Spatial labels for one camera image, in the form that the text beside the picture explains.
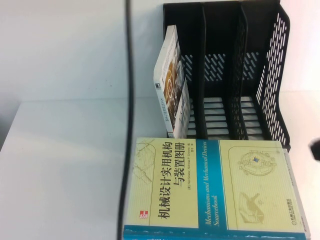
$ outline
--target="desk organizer divider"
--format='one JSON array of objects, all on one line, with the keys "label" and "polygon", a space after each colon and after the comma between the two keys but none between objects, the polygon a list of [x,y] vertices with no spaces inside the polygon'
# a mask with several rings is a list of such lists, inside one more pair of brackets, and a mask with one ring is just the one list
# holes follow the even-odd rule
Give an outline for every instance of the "desk organizer divider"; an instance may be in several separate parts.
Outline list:
[{"label": "desk organizer divider", "polygon": [[290,150],[279,107],[290,20],[279,0],[168,3],[192,98],[188,138],[278,140]]}]

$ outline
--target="white desk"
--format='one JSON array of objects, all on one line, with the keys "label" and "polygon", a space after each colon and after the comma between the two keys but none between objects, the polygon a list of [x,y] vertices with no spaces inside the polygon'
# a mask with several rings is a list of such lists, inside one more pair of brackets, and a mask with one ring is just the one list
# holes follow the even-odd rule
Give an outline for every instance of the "white desk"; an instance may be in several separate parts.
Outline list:
[{"label": "white desk", "polygon": [[[313,240],[320,236],[320,162],[308,144],[320,137],[316,96],[280,96]],[[115,239],[126,123],[124,99],[23,103],[0,152],[0,239]],[[166,136],[157,99],[137,100],[134,131],[135,138]]]}]

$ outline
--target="book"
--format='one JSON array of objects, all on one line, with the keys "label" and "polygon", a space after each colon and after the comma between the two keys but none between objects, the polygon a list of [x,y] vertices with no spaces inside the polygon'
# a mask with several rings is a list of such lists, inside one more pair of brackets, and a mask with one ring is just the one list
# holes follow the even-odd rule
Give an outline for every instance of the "book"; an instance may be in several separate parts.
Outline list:
[{"label": "book", "polygon": [[170,138],[187,137],[190,99],[175,25],[168,26],[153,81]]},{"label": "book", "polygon": [[310,239],[279,141],[138,138],[125,240]]}]

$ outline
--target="standing book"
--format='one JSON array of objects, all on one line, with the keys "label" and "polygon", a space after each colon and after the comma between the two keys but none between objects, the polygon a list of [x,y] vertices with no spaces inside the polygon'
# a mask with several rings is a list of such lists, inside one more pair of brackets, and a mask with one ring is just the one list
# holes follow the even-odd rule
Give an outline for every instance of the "standing book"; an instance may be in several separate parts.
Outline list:
[{"label": "standing book", "polygon": [[168,26],[153,81],[170,138],[187,137],[190,99],[175,25]]}]

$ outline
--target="blue stripe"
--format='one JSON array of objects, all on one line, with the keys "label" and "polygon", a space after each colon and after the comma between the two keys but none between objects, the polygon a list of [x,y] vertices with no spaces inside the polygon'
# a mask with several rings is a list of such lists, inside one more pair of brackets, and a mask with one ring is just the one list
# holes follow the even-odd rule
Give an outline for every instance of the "blue stripe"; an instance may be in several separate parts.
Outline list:
[{"label": "blue stripe", "polygon": [[209,233],[205,234],[198,228],[183,227],[165,227],[165,226],[140,226],[125,225],[123,231],[124,239],[145,240],[145,239],[247,239],[248,237],[258,237],[264,240],[275,240],[275,238],[283,238],[283,240],[306,240],[303,232],[272,232],[272,231],[239,231],[228,230],[225,233]]},{"label": "blue stripe", "polygon": [[225,233],[227,231],[227,218],[218,140],[208,141],[208,165],[212,207],[212,232]]},{"label": "blue stripe", "polygon": [[205,173],[205,156],[204,152],[204,143],[207,144],[204,140],[196,140],[196,178],[197,178],[197,195],[198,195],[198,224],[199,229],[204,232],[210,230],[210,226],[206,226],[206,209],[207,209],[207,191],[204,178],[206,177]]}]

